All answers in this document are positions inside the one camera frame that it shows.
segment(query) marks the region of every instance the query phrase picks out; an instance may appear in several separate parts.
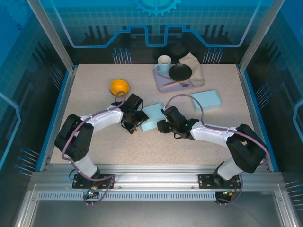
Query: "gear logo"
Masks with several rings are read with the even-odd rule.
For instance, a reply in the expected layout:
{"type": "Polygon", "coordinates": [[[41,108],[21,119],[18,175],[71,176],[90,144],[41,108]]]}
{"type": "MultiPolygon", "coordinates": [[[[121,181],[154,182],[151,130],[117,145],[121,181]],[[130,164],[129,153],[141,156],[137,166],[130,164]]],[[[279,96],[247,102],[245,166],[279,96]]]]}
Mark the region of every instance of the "gear logo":
{"type": "Polygon", "coordinates": [[[176,9],[176,5],[181,3],[181,0],[134,0],[134,3],[142,13],[157,17],[159,14],[164,16],[165,13],[170,13],[171,9],[176,9]]]}
{"type": "Polygon", "coordinates": [[[28,13],[25,0],[0,0],[1,6],[6,7],[9,14],[19,23],[26,18],[28,13]]]}

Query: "yellow bowl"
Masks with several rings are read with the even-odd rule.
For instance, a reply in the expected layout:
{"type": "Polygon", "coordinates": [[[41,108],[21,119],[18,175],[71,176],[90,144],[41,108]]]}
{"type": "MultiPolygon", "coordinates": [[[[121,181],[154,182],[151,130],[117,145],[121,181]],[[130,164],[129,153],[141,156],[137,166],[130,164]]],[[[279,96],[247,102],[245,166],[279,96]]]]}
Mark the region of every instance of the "yellow bowl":
{"type": "MultiPolygon", "coordinates": [[[[124,80],[121,79],[115,79],[110,84],[110,93],[113,95],[117,95],[119,91],[124,91],[125,94],[129,91],[129,85],[124,80]]],[[[118,96],[123,96],[124,94],[121,92],[118,94],[118,96]]]]}

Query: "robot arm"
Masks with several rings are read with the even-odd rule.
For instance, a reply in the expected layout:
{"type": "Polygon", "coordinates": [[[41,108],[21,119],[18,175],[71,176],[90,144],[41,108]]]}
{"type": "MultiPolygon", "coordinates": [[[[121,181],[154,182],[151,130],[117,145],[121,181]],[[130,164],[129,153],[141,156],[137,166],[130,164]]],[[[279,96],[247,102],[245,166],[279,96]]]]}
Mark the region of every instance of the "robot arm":
{"type": "Polygon", "coordinates": [[[67,140],[76,127],[85,119],[91,118],[80,127],[78,134],[72,138],[65,154],[70,157],[71,162],[88,178],[99,179],[100,172],[88,156],[92,136],[99,130],[116,123],[121,123],[124,128],[133,134],[136,131],[136,127],[148,119],[144,111],[137,110],[142,102],[140,97],[131,94],[122,106],[114,110],[113,108],[121,102],[112,103],[108,110],[98,115],[78,117],[72,114],[68,116],[55,140],[55,146],[62,152],[67,140]]]}
{"type": "Polygon", "coordinates": [[[229,149],[232,158],[221,163],[213,173],[217,185],[222,185],[242,172],[253,173],[266,155],[260,146],[239,135],[245,134],[266,147],[255,132],[245,124],[237,128],[202,124],[197,119],[187,120],[174,106],[162,112],[166,120],[157,123],[160,132],[173,132],[176,139],[204,140],[229,149]]]}

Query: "glass panel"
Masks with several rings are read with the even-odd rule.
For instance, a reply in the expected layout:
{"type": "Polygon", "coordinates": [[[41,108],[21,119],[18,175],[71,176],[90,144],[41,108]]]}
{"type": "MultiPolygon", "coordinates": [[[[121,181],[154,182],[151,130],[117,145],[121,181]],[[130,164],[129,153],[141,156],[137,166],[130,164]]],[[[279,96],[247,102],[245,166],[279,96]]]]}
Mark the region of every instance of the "glass panel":
{"type": "Polygon", "coordinates": [[[272,0],[43,0],[74,64],[239,63],[272,0]]]}
{"type": "Polygon", "coordinates": [[[0,1],[0,30],[0,219],[2,227],[10,227],[66,69],[26,1],[0,1]]]}
{"type": "Polygon", "coordinates": [[[303,180],[303,2],[287,0],[247,67],[278,167],[303,180]]]}

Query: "cloth napkin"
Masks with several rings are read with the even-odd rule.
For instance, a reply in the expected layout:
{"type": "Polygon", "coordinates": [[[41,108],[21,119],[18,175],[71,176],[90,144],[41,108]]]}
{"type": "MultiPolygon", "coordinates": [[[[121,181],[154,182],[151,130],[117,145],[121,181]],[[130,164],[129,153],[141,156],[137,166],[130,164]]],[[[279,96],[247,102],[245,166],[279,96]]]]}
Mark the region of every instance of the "cloth napkin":
{"type": "Polygon", "coordinates": [[[185,57],[179,60],[181,64],[188,65],[192,70],[192,75],[189,78],[190,82],[195,86],[201,86],[204,84],[204,78],[201,72],[201,67],[198,59],[191,53],[188,53],[185,57]]]}

